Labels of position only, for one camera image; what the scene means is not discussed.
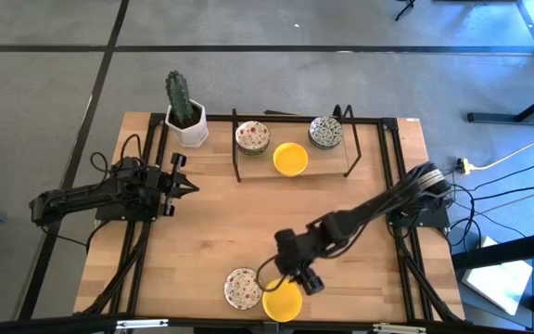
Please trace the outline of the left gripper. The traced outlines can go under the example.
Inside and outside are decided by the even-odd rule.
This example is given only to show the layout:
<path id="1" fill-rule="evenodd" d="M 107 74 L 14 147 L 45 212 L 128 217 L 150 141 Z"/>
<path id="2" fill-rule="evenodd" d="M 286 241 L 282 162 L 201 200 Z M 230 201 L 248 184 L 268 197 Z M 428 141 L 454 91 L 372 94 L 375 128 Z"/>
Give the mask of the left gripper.
<path id="1" fill-rule="evenodd" d="M 198 186 L 190 182 L 184 173 L 180 173 L 180 168 L 184 167 L 185 163 L 185 155 L 173 153 L 170 173 L 163 172 L 157 166 L 150 168 L 150 204 L 154 216 L 173 216 L 174 199 L 181 199 L 187 194 L 199 191 Z"/>

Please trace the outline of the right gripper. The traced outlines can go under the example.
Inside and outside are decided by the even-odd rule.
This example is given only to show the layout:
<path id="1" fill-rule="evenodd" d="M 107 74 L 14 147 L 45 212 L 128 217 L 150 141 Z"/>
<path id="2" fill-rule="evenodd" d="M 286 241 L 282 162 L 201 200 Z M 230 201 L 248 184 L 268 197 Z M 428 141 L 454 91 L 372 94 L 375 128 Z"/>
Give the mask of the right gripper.
<path id="1" fill-rule="evenodd" d="M 300 284 L 307 295 L 321 292 L 324 282 L 311 268 L 323 250 L 323 242 L 318 233 L 309 230 L 296 235 L 292 229 L 283 229 L 275 233 L 275 241 L 275 265 L 278 271 Z"/>

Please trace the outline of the white hexagonal plant pot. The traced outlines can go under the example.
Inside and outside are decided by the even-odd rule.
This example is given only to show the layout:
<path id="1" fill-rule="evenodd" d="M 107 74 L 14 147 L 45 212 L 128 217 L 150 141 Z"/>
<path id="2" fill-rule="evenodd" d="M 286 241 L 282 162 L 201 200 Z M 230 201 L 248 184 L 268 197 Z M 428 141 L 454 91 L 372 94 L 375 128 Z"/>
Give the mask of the white hexagonal plant pot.
<path id="1" fill-rule="evenodd" d="M 190 100 L 190 103 L 192 104 L 194 111 L 200 112 L 200 120 L 196 124 L 185 129 L 180 129 L 173 125 L 170 121 L 170 117 L 172 115 L 172 105 L 167 108 L 165 123 L 169 127 L 169 132 L 175 136 L 181 147 L 200 148 L 208 139 L 210 133 L 208 129 L 206 110 L 203 105 L 197 103 L 193 99 Z"/>

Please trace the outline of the green cactus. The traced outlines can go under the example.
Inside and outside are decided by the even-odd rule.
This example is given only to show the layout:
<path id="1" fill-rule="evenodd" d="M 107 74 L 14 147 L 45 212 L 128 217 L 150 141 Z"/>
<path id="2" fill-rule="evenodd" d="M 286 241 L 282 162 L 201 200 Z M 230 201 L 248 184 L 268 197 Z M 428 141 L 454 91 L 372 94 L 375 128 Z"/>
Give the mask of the green cactus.
<path id="1" fill-rule="evenodd" d="M 165 80 L 165 88 L 172 107 L 173 124 L 181 129 L 191 126 L 194 110 L 190 103 L 185 77 L 178 71 L 170 71 Z"/>

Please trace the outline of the white flat box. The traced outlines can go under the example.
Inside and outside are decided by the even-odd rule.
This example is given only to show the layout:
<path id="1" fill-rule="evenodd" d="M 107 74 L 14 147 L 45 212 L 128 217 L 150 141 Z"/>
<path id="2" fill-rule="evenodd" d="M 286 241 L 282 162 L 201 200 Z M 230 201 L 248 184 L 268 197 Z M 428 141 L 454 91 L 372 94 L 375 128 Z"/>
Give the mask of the white flat box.
<path id="1" fill-rule="evenodd" d="M 467 269 L 462 282 L 508 315 L 515 315 L 532 271 L 531 264 L 518 260 Z"/>

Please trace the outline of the black tripod leg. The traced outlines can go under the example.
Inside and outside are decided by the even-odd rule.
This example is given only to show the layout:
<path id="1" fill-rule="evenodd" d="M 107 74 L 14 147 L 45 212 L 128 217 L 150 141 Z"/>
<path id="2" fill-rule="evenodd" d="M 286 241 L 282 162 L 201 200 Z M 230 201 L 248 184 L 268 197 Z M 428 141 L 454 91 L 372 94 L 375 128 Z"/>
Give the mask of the black tripod leg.
<path id="1" fill-rule="evenodd" d="M 413 9 L 414 4 L 416 0 L 397 0 L 398 2 L 401 2 L 404 4 L 403 9 L 395 16 L 395 21 L 399 21 L 400 19 L 404 18 L 406 15 L 408 15 Z"/>

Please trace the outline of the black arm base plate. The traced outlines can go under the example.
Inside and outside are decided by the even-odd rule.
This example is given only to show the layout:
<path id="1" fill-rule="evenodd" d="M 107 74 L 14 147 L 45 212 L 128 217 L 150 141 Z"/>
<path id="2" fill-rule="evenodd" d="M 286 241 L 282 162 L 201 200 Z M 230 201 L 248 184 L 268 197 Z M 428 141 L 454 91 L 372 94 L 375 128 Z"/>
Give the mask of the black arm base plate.
<path id="1" fill-rule="evenodd" d="M 390 227 L 433 227 L 444 228 L 449 225 L 446 207 L 449 204 L 447 196 L 422 198 L 402 204 L 388 214 Z"/>
<path id="2" fill-rule="evenodd" d="M 158 216 L 161 195 L 131 197 L 112 195 L 103 198 L 95 213 L 101 221 L 146 221 Z"/>

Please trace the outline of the silver metal bracket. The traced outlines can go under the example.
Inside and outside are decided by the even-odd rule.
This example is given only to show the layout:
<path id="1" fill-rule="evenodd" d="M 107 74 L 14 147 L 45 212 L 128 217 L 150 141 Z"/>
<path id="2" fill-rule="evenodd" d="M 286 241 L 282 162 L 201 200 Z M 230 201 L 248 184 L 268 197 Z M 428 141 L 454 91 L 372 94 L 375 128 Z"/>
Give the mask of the silver metal bracket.
<path id="1" fill-rule="evenodd" d="M 130 319 L 118 320 L 116 330 L 130 330 L 139 328 L 165 328 L 169 325 L 168 319 Z"/>
<path id="2" fill-rule="evenodd" d="M 390 323 L 373 324 L 372 331 L 376 334 L 426 334 L 426 328 Z"/>

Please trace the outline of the black rig frame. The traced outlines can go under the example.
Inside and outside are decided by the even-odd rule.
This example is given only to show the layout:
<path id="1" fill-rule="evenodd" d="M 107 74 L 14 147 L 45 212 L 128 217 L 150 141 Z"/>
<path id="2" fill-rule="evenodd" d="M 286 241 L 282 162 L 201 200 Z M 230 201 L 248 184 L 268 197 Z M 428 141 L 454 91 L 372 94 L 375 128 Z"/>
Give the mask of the black rig frame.
<path id="1" fill-rule="evenodd" d="M 168 319 L 166 328 L 248 328 L 264 329 L 270 333 L 281 330 L 332 330 L 332 331 L 372 331 L 373 324 L 361 322 L 308 322 L 292 321 L 275 323 L 260 320 L 220 320 L 193 318 L 133 318 L 127 314 L 113 315 L 72 315 L 53 318 L 39 318 L 18 321 L 0 322 L 0 334 L 92 334 L 102 331 L 116 330 L 118 320 L 130 319 Z M 532 331 L 490 328 L 472 325 L 468 322 L 439 322 L 430 320 L 414 320 L 408 323 L 395 324 L 426 328 L 426 334 L 534 334 Z"/>

